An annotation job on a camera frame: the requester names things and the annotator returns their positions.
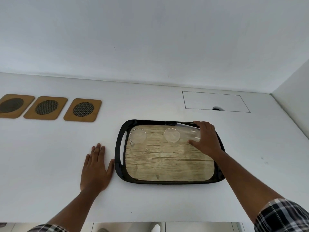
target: black tray rim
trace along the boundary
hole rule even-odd
[[[116,148],[115,148],[115,170],[117,175],[124,181],[130,182],[130,183],[137,183],[137,184],[156,184],[156,185],[183,185],[183,184],[208,184],[208,183],[216,183],[220,182],[225,179],[221,169],[217,165],[217,163],[214,161],[214,175],[206,180],[206,181],[196,181],[196,182],[186,182],[186,181],[181,181],[181,182],[174,182],[174,181],[145,181],[145,180],[138,180],[129,175],[126,169],[126,148],[124,148],[124,153],[123,153],[123,164],[121,164],[120,160],[120,146],[122,142],[123,135],[125,132],[127,132],[126,135],[126,141],[125,141],[125,147],[128,142],[129,134],[130,131],[138,125],[167,125],[167,126],[175,126],[176,123],[182,123],[185,125],[190,125],[193,127],[198,127],[196,124],[193,122],[182,122],[182,121],[152,121],[152,120],[128,120],[123,123],[123,125],[120,128],[117,141],[116,141]],[[216,132],[221,149],[225,151],[223,143]]]

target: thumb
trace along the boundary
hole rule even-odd
[[[108,176],[110,179],[111,179],[111,177],[112,177],[112,175],[113,175],[113,172],[114,172],[114,165],[115,165],[115,160],[114,160],[114,159],[110,160],[108,169],[107,169],[107,171],[106,171],[107,176]]]
[[[194,140],[188,140],[188,143],[189,143],[191,146],[194,146],[196,149],[198,149],[199,142],[196,142],[196,141],[194,141]]]

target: person's left hand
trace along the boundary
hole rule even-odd
[[[91,148],[91,154],[87,154],[80,181],[80,190],[91,187],[100,193],[105,190],[111,181],[114,171],[114,159],[109,163],[107,171],[104,164],[105,146],[98,143]]]

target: white table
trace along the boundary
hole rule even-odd
[[[250,113],[185,109],[183,90],[241,95]],[[68,98],[54,121],[0,119],[0,221],[45,222],[58,213],[80,191],[91,146],[106,146],[107,165],[119,129],[129,119],[211,122],[229,155],[309,210],[309,141],[269,94],[14,74],[0,74],[0,92]],[[102,100],[95,122],[63,120],[74,98]],[[88,222],[248,220],[226,180],[139,185],[116,173],[87,217]]]

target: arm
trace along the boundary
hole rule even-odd
[[[101,191],[105,190],[112,177],[114,159],[110,161],[106,171],[104,154],[104,146],[97,144],[96,148],[92,147],[91,154],[87,154],[85,159],[80,194],[48,224],[61,226],[69,232],[80,232],[93,201]]]
[[[280,194],[262,183],[221,150],[212,124],[200,121],[194,123],[200,127],[201,140],[199,142],[189,140],[188,142],[218,164],[241,206],[253,223],[268,202],[273,199],[283,199]]]

